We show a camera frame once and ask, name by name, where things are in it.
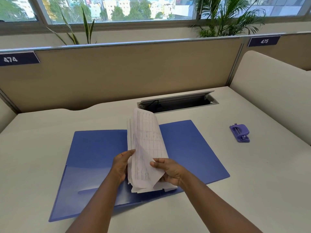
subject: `blue sign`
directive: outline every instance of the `blue sign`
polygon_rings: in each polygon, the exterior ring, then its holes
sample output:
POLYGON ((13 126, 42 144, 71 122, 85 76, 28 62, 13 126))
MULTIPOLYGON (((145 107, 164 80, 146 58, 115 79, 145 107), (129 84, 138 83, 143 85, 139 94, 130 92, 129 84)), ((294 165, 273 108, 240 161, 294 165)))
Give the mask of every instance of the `blue sign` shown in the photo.
POLYGON ((0 54, 0 66, 28 65, 38 63, 40 63, 40 61, 33 51, 0 54))
POLYGON ((276 45, 281 36, 251 38, 247 47, 276 45))

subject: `number 474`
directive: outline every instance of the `number 474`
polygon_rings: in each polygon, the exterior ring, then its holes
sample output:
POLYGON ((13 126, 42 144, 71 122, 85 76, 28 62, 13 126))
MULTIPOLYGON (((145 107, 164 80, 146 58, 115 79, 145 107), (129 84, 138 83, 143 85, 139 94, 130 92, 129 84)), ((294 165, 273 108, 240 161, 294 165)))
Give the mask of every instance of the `number 474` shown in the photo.
POLYGON ((17 59, 15 57, 4 57, 3 60, 5 62, 12 62, 12 61, 17 62, 17 59))

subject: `printed form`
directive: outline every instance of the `printed form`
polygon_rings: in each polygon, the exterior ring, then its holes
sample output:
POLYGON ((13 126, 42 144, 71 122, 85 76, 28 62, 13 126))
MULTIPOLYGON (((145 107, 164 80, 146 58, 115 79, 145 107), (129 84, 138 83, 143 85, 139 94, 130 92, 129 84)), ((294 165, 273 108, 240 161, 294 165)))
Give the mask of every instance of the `printed form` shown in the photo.
POLYGON ((168 182, 158 182, 164 171, 150 166, 153 158, 168 158, 158 120, 154 113, 135 108, 127 122, 127 147, 136 152, 127 164, 128 183, 132 192, 143 193, 177 188, 168 182))

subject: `left hand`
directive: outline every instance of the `left hand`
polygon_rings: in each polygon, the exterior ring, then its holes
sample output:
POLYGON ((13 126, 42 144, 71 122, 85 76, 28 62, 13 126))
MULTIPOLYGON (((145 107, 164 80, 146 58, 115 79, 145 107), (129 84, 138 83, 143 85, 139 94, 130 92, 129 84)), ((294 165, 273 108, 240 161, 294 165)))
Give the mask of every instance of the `left hand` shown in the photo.
POLYGON ((124 151, 123 153, 114 157, 110 173, 118 179, 119 184, 125 179, 127 161, 134 153, 135 149, 124 151))

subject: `blue plastic file folder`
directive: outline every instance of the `blue plastic file folder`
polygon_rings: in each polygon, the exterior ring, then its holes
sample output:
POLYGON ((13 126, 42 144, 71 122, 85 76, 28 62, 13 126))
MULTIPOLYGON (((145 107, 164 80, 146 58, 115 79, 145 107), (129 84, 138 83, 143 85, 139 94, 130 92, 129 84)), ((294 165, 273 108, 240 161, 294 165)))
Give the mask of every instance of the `blue plastic file folder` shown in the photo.
MULTIPOLYGON (((187 168, 205 184, 229 177, 191 120, 160 125, 169 158, 187 168)), ((126 130, 75 132, 49 221, 78 216, 107 176, 114 156, 127 150, 126 130)), ((180 193, 177 188, 131 193, 125 180, 119 187, 115 208, 149 202, 180 193)))

